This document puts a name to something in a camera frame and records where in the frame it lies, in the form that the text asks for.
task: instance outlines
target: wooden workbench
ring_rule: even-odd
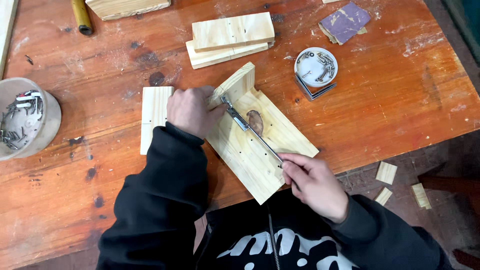
[[[335,173],[480,128],[480,99],[421,0],[354,0],[368,33],[331,44],[317,23],[345,0],[173,1],[171,7],[102,22],[78,33],[68,1],[20,1],[5,78],[25,77],[53,94],[60,130],[40,153],[0,162],[0,268],[95,246],[115,221],[126,175],[139,173],[142,87],[218,86],[248,61],[262,90],[321,152]],[[266,51],[193,70],[192,22],[269,11]],[[309,102],[293,61],[307,47],[338,60],[338,86]],[[30,56],[34,65],[26,61]],[[210,209],[252,196],[208,143]]]

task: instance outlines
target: hand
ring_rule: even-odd
[[[335,223],[342,223],[348,214],[348,196],[333,172],[323,160],[279,153],[283,160],[285,183],[292,185],[292,193],[317,214]]]
[[[205,104],[214,88],[177,89],[167,102],[167,121],[177,128],[204,139],[213,125],[227,111],[228,105],[221,104],[209,111]]]

